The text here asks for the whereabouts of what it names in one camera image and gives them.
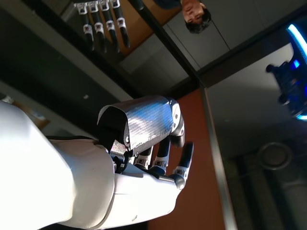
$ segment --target person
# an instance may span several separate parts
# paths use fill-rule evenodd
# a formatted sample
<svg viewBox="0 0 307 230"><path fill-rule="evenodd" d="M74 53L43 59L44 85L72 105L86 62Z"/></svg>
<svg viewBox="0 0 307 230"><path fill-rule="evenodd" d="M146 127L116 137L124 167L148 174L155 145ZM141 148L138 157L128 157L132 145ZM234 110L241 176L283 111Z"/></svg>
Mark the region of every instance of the person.
<svg viewBox="0 0 307 230"><path fill-rule="evenodd" d="M199 0L154 0L154 2L163 9L181 6L186 27L193 34L199 34L211 22L209 10Z"/></svg>

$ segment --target robotic hand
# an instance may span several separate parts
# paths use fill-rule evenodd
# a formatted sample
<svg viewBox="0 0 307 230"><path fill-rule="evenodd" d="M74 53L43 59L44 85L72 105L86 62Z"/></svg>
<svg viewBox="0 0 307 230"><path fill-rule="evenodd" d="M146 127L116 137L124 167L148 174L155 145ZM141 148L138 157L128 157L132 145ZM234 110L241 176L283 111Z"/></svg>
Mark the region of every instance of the robotic hand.
<svg viewBox="0 0 307 230"><path fill-rule="evenodd" d="M4 228L16 223L35 230L60 223L96 230L166 215L185 187L193 154L193 143L183 147L179 104L158 96L104 107L98 140L47 140L21 110L3 102L0 127ZM149 168L153 145L159 142ZM166 176L171 143L183 152L173 174Z"/></svg>
<svg viewBox="0 0 307 230"><path fill-rule="evenodd" d="M109 2L111 4L112 10L116 17L117 25L119 27L123 42L125 47L130 47L130 41L128 37L127 27L125 18L123 16L123 11L120 6L119 0L95 0L95 1L84 1L84 0L74 0L74 6L77 8L79 15L83 21L83 31L86 37L86 41L91 50L94 50L94 35L92 25L90 23L88 9L94 21L94 28L96 31L96 36L98 38L101 50L106 53L106 38L105 31L103 27L103 21L99 13L99 8L103 14L106 22L106 27L110 33L112 44L116 52L120 52L118 39L115 31L115 25L112 18L111 9Z"/></svg>

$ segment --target blue light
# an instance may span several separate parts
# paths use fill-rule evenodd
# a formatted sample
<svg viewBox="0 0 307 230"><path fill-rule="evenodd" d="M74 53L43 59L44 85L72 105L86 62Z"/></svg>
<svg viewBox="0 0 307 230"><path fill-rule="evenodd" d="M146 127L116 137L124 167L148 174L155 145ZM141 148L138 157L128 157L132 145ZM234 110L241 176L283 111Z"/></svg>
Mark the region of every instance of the blue light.
<svg viewBox="0 0 307 230"><path fill-rule="evenodd" d="M298 115L298 116L296 116L296 118L298 120L306 121L307 120L307 115Z"/></svg>
<svg viewBox="0 0 307 230"><path fill-rule="evenodd" d="M299 67L300 63L298 62L298 60L294 60L293 62L295 68Z"/></svg>
<svg viewBox="0 0 307 230"><path fill-rule="evenodd" d="M297 45L299 45L299 49L301 50L301 53L304 57L305 62L307 63L307 43L304 40L303 36L301 35L301 33L297 30L297 28L291 24L288 27L288 30L292 33L291 35L293 35L292 37L295 38L295 42Z"/></svg>

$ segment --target wall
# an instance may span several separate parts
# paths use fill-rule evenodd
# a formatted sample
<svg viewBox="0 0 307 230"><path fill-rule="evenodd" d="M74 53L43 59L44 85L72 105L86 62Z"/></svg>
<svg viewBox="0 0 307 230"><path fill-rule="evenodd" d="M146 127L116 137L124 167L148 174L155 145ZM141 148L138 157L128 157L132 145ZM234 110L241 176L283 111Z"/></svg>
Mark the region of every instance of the wall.
<svg viewBox="0 0 307 230"><path fill-rule="evenodd" d="M192 166L174 211L149 221L148 230L224 230L201 92L194 91L178 102L185 120L186 141L194 142ZM170 154L167 174L171 174L177 166L181 149L172 147ZM150 205L159 205L158 197L155 199Z"/></svg>

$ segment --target metallic palm cover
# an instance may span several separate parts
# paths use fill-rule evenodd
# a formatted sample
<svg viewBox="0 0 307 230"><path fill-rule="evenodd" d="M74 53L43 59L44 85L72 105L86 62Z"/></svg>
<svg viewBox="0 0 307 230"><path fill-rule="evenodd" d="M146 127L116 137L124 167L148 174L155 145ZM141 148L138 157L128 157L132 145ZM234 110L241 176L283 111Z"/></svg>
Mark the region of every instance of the metallic palm cover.
<svg viewBox="0 0 307 230"><path fill-rule="evenodd" d="M98 121L110 106L120 109L127 116L131 150L156 137L165 137L171 131L173 125L172 110L165 97L146 96L107 105L100 110Z"/></svg>

